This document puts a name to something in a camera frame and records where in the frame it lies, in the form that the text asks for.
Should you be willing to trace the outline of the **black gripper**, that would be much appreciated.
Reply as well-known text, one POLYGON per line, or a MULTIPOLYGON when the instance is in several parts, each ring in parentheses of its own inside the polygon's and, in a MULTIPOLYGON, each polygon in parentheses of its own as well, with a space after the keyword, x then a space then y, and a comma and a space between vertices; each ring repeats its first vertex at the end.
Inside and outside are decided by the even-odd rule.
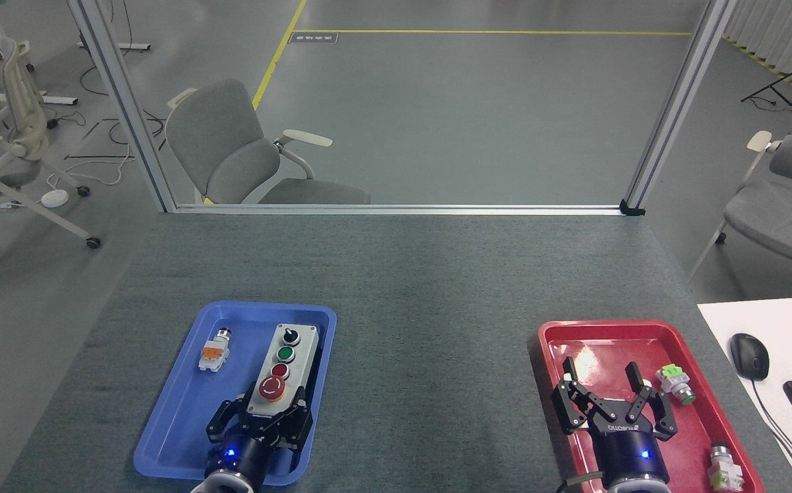
POLYGON ((564 361, 562 369, 563 376, 552 390, 558 423, 563 433, 571 435, 589 421, 597 469, 603 473, 603 488, 668 491, 669 473, 657 440, 668 441, 678 433, 669 397, 643 380, 637 363, 628 363, 625 372, 635 399, 626 417, 615 419, 615 412, 603 399, 578 381, 574 361, 564 361), (654 415, 654 428, 641 415, 646 405, 654 415), (596 415, 589 419, 591 413, 596 415))
POLYGON ((284 411, 264 419, 259 436, 251 435, 248 402, 245 394, 224 400, 208 422, 208 440, 216 446, 208 453, 207 491, 258 491, 277 447, 300 453, 306 445, 314 422, 305 387, 284 411))

